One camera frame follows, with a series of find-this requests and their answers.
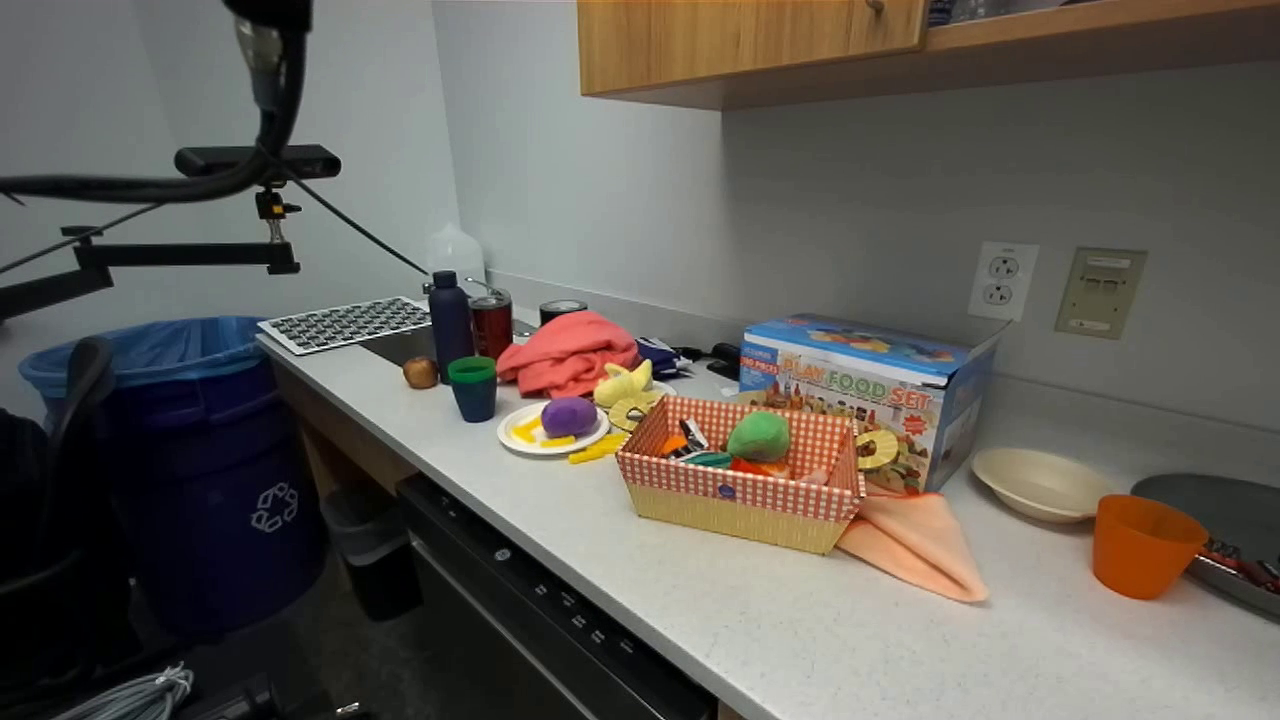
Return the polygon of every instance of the orange cloth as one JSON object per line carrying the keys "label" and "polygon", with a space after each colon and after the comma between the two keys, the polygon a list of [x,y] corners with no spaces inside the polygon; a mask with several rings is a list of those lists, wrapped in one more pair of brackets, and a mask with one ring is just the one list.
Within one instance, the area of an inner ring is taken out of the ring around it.
{"label": "orange cloth", "polygon": [[841,550],[890,575],[942,594],[961,604],[985,604],[990,586],[975,573],[970,541],[945,496],[870,493]]}
{"label": "orange cloth", "polygon": [[597,312],[568,312],[535,327],[497,360],[522,396],[590,396],[605,366],[636,369],[636,337]]}

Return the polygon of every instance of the upper cabinet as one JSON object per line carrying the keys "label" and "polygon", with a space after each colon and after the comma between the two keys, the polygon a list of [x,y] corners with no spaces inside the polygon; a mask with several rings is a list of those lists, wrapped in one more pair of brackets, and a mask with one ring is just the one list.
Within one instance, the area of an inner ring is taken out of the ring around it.
{"label": "upper cabinet", "polygon": [[582,86],[689,107],[1280,62],[1280,0],[1087,0],[930,29],[932,0],[576,0]]}

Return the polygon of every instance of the white plate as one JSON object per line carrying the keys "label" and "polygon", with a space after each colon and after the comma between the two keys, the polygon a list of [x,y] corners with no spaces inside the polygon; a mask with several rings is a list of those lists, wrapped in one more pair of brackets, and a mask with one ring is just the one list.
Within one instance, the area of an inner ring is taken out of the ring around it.
{"label": "white plate", "polygon": [[501,423],[497,423],[497,439],[507,447],[507,452],[522,452],[522,457],[568,457],[568,452],[582,452],[590,444],[597,444],[605,432],[607,432],[607,418],[597,408],[597,432],[591,435],[582,435],[572,444],[547,444],[547,439],[525,439],[517,428],[528,423],[528,420],[540,420],[547,405],[525,405],[517,414],[507,414]]}
{"label": "white plate", "polygon": [[1098,468],[1034,447],[975,452],[974,477],[1008,508],[1047,526],[1094,521],[1098,499],[1115,496]]}

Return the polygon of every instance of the wicker basket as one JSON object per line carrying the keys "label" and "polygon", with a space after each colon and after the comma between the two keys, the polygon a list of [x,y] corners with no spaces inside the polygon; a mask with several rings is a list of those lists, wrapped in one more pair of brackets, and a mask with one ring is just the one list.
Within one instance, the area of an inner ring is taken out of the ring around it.
{"label": "wicker basket", "polygon": [[802,552],[831,552],[863,499],[850,420],[776,414],[791,428],[787,477],[699,468],[659,457],[665,439],[681,432],[681,420],[696,420],[714,447],[722,447],[749,414],[746,405],[665,396],[618,457],[636,518]]}

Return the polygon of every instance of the orange cup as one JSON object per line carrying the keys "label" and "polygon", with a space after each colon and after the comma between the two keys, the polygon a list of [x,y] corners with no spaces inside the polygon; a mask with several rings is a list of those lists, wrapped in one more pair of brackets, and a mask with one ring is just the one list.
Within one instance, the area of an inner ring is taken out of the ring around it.
{"label": "orange cup", "polygon": [[1147,496],[1106,496],[1094,526],[1094,575],[1119,596],[1158,602],[1204,552],[1209,527]]}

